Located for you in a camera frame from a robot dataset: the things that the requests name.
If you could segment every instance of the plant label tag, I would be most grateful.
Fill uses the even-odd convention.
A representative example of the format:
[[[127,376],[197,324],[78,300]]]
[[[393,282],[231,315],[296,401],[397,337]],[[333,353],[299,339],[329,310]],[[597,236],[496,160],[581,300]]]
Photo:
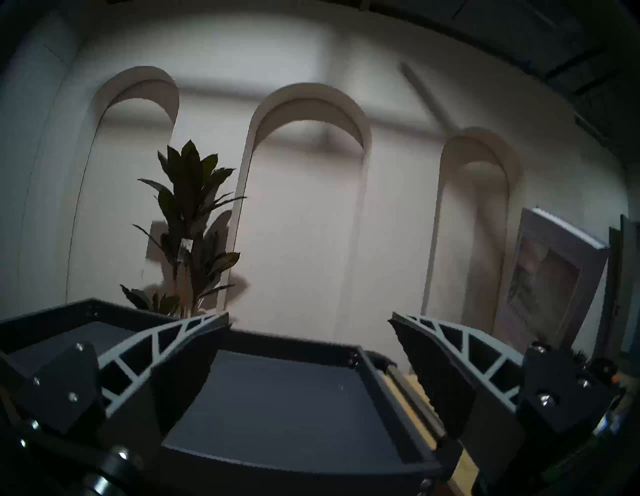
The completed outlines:
[[[187,250],[189,253],[191,253],[192,247],[193,247],[192,239],[186,239],[185,237],[183,237],[182,240],[180,240],[180,248],[183,248]]]

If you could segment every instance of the arched wall niche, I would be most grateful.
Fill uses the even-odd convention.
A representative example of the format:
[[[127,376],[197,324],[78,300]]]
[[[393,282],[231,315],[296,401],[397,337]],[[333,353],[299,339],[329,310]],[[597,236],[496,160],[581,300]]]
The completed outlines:
[[[363,149],[362,174],[360,187],[356,197],[355,218],[349,242],[347,261],[348,272],[340,292],[340,299],[350,291],[351,268],[355,256],[355,245],[358,239],[360,214],[364,199],[365,179],[367,175],[367,160],[371,149],[371,128],[369,121],[358,104],[347,95],[326,84],[296,83],[284,86],[267,96],[255,110],[248,129],[243,158],[241,161],[236,196],[243,196],[252,155],[256,147],[276,129],[295,121],[315,120],[335,125],[350,134]],[[226,250],[231,252],[236,245],[242,200],[234,202],[227,236]],[[230,271],[223,274],[221,284],[227,284]],[[218,296],[217,308],[225,308],[226,290]]]
[[[524,206],[522,168],[480,128],[445,143],[422,311],[492,333]]]
[[[180,104],[177,85],[171,76],[160,68],[137,66],[121,71],[106,81],[95,93],[80,128],[71,171],[65,182],[65,195],[60,211],[61,228],[56,250],[59,254],[58,259],[66,261],[63,268],[67,280],[65,301],[68,301],[69,263],[76,213],[84,174],[100,120],[108,107],[136,98],[155,102],[164,109],[175,124]]]

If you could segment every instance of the framed picture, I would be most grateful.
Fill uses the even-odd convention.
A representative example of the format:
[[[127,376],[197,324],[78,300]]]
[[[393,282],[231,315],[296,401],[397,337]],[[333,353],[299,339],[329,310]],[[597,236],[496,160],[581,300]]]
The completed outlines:
[[[532,341],[570,348],[598,287],[608,245],[534,208],[522,211],[516,246],[494,335],[521,353]]]

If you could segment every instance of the potted plant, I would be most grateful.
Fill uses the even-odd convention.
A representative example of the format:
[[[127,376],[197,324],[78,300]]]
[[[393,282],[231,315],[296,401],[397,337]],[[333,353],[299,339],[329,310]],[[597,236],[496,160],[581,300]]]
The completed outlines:
[[[191,140],[179,153],[167,146],[167,156],[158,152],[158,160],[173,191],[150,179],[139,180],[158,192],[157,201],[168,232],[160,235],[158,241],[139,225],[133,226],[145,233],[164,254],[172,268],[173,294],[160,298],[154,293],[149,298],[139,289],[121,287],[136,308],[174,315],[179,307],[180,316],[186,317],[197,311],[202,298],[232,286],[218,285],[218,282],[222,273],[238,262],[240,253],[221,251],[218,232],[213,226],[207,229],[207,222],[214,210],[244,197],[229,198],[231,193],[218,196],[220,186],[234,170],[218,167],[217,154],[200,159]],[[180,267],[184,268],[184,284],[187,279],[191,280],[190,298],[187,291],[182,296],[178,292]]]

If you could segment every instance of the white wall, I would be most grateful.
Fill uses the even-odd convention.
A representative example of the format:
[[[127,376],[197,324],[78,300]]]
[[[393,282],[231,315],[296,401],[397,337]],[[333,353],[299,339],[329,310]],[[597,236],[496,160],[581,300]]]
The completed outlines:
[[[71,168],[78,133],[95,92],[137,65],[163,69],[179,88],[172,145],[193,138],[201,153],[217,152],[225,166],[239,165],[255,108],[280,87],[330,84],[364,110],[372,144],[353,277],[338,327],[342,340],[388,353],[402,365],[406,360],[386,320],[393,310],[420,311],[440,154],[452,135],[479,127],[511,147],[522,168],[521,184],[510,192],[518,205],[540,204],[604,239],[607,227],[628,212],[619,164],[575,126],[567,103],[476,49],[324,3],[220,2],[217,11],[188,1],[179,8],[160,4],[109,7],[113,19],[79,53],[56,96],[26,203],[19,311],[64,301],[70,231],[60,212],[70,201],[69,178],[77,173]],[[408,84],[402,61],[415,70],[423,91]],[[508,224],[507,246],[517,218],[510,216]],[[601,296],[579,336],[587,345]]]
[[[161,258],[148,255],[147,237],[131,224],[150,232],[153,222],[164,221],[156,191],[137,179],[170,186],[156,152],[166,156],[172,131],[170,117],[150,100],[128,99],[102,116],[77,206],[68,301],[95,297],[128,305],[120,284],[163,286]]]
[[[492,333],[508,197],[499,165],[469,162],[449,177],[440,204],[427,315]]]
[[[27,34],[0,76],[0,318],[17,314],[19,239],[33,162],[79,43],[72,28],[51,13]]]
[[[362,171],[345,131],[298,121],[255,149],[227,309],[239,328],[335,339]]]

